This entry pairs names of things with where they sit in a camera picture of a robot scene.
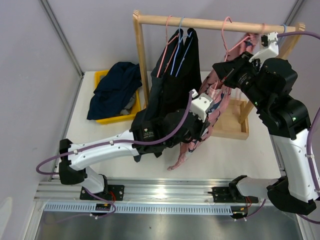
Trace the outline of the pink patterned shorts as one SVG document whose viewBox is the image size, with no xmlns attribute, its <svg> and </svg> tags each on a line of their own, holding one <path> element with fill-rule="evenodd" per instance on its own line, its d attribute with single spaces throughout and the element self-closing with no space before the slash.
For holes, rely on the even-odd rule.
<svg viewBox="0 0 320 240">
<path fill-rule="evenodd" d="M 226 62 L 232 61 L 245 51 L 252 53 L 258 42 L 259 35 L 257 33 L 246 33 L 234 47 L 226 52 L 224 60 Z M 197 147 L 212 135 L 214 125 L 227 109 L 232 89 L 223 85 L 222 81 L 218 78 L 216 71 L 212 70 L 202 82 L 200 93 L 205 93 L 213 99 L 213 106 L 208 110 L 209 126 L 205 129 L 199 140 L 193 139 L 189 143 L 180 144 L 177 162 L 167 168 L 169 171 L 172 171 L 183 164 Z"/>
</svg>

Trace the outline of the black shorts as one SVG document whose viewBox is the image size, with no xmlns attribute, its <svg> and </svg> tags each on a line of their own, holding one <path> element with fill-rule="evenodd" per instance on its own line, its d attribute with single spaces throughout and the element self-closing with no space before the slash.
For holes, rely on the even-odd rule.
<svg viewBox="0 0 320 240">
<path fill-rule="evenodd" d="M 189 92 L 200 90 L 202 85 L 199 60 L 199 40 L 194 28 L 189 28 L 191 34 L 181 44 L 174 73 L 170 75 L 172 66 L 169 66 L 163 78 L 163 90 L 159 116 L 165 117 L 187 106 Z"/>
</svg>

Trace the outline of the grey shorts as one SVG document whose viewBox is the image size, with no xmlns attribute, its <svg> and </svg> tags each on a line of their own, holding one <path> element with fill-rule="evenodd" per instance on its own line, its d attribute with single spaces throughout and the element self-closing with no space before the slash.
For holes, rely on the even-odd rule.
<svg viewBox="0 0 320 240">
<path fill-rule="evenodd" d="M 131 111 L 132 111 L 132 108 L 134 106 L 136 102 L 136 94 L 134 94 L 129 102 L 127 103 L 127 105 L 120 111 L 120 115 L 121 116 L 126 116 L 126 115 L 130 115 L 131 114 Z"/>
</svg>

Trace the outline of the navy blue shorts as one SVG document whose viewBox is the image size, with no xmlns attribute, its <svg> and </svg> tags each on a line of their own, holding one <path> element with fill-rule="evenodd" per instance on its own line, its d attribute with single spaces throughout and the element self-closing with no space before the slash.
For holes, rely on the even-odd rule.
<svg viewBox="0 0 320 240">
<path fill-rule="evenodd" d="M 141 86 L 139 64 L 115 63 L 93 91 L 87 119 L 101 120 L 119 115 Z"/>
</svg>

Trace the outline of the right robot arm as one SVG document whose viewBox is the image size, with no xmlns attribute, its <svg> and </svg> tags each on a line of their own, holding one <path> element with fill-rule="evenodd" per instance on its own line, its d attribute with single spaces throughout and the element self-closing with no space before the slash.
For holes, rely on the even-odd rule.
<svg viewBox="0 0 320 240">
<path fill-rule="evenodd" d="M 285 173 L 274 179 L 241 175 L 230 183 L 229 198 L 234 202 L 247 196 L 262 198 L 283 212 L 309 215 L 320 199 L 320 177 L 312 155 L 308 109 L 290 96 L 297 72 L 287 60 L 260 61 L 249 52 L 215 63 L 213 69 L 225 86 L 240 89 L 256 107 Z"/>
</svg>

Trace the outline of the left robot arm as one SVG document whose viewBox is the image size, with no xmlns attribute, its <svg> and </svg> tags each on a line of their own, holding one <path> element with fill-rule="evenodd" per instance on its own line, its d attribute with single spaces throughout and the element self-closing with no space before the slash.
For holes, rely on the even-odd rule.
<svg viewBox="0 0 320 240">
<path fill-rule="evenodd" d="M 139 162 L 145 154 L 159 157 L 163 150 L 188 143 L 202 135 L 209 125 L 207 113 L 185 114 L 183 109 L 141 122 L 135 118 L 129 130 L 95 142 L 73 143 L 68 138 L 59 142 L 61 161 L 58 175 L 63 185 L 81 185 L 97 200 L 108 196 L 107 178 L 91 165 L 119 157 L 133 157 Z"/>
</svg>

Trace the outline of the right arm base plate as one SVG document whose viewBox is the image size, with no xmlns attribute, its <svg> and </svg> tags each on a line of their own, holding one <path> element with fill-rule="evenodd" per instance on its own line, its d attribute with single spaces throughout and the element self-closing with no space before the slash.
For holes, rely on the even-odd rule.
<svg viewBox="0 0 320 240">
<path fill-rule="evenodd" d="M 243 196 L 239 192 L 230 191 L 229 187 L 216 186 L 212 187 L 211 191 L 207 192 L 213 197 L 214 203 L 252 203 L 257 204 L 259 199 L 254 196 Z"/>
</svg>

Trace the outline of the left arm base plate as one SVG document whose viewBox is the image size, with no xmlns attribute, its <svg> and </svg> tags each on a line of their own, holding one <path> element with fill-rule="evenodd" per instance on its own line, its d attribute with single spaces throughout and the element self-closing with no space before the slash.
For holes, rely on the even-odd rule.
<svg viewBox="0 0 320 240">
<path fill-rule="evenodd" d="M 103 191 L 100 193 L 95 193 L 94 195 L 98 196 L 101 199 L 108 200 L 108 201 L 122 201 L 124 198 L 125 193 L 125 186 L 119 185 L 119 184 L 109 184 L 108 190 Z M 91 196 L 84 187 L 81 188 L 80 200 L 91 200 L 91 201 L 97 201 L 98 198 Z"/>
</svg>

